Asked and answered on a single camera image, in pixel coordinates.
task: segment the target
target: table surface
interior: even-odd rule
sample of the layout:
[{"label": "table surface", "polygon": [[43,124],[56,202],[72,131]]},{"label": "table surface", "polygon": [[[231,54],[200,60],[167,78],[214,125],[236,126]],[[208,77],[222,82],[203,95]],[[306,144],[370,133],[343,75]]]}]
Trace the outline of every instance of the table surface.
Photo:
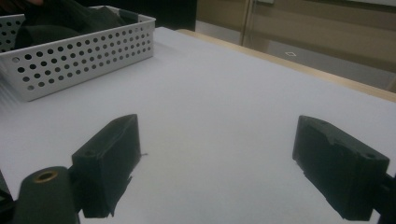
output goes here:
[{"label": "table surface", "polygon": [[30,103],[0,82],[0,168],[14,197],[127,114],[148,156],[116,215],[81,223],[347,223],[291,158],[300,115],[387,155],[396,173],[394,102],[164,28],[154,39],[152,58]]}]

